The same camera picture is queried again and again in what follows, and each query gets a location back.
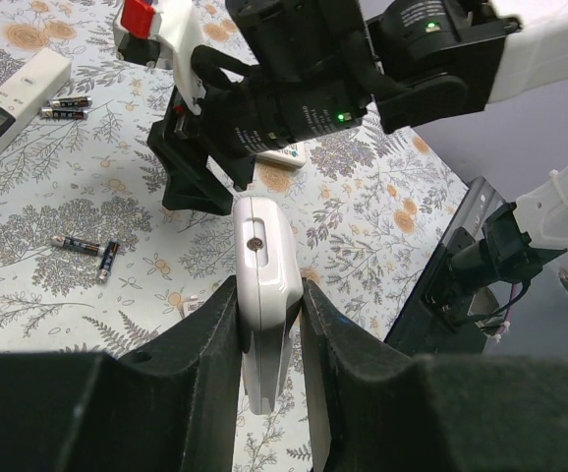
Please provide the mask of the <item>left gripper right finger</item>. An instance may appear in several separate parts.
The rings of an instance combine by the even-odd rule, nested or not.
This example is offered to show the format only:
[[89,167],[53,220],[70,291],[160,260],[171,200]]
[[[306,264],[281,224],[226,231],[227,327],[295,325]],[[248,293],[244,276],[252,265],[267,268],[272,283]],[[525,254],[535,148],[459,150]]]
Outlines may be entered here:
[[316,471],[568,471],[568,358],[408,357],[304,284]]

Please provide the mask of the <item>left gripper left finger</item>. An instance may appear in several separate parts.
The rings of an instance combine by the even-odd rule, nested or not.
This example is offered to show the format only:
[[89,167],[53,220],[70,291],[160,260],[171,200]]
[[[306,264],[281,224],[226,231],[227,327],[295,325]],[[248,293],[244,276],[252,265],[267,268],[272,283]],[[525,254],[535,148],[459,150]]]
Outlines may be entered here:
[[229,471],[237,285],[120,358],[0,353],[0,471]]

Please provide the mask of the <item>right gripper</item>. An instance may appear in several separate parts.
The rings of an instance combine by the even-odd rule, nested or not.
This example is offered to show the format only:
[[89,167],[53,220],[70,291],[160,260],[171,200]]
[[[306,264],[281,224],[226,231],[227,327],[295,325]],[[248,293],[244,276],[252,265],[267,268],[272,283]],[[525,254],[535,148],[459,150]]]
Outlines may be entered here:
[[209,142],[176,88],[161,120],[151,125],[146,143],[167,174],[162,198],[166,209],[231,213],[232,195],[207,168],[210,158],[231,179],[235,190],[245,191],[254,180],[256,158],[234,157]]

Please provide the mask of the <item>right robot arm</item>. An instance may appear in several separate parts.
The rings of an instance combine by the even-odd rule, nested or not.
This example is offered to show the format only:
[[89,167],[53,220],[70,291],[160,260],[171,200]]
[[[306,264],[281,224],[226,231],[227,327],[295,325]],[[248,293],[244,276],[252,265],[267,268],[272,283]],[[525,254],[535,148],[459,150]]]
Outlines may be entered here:
[[197,45],[205,94],[171,96],[149,147],[163,205],[226,215],[257,154],[358,127],[374,104],[385,133],[480,112],[568,79],[568,1],[395,1],[365,20],[356,1],[230,1],[256,62]]

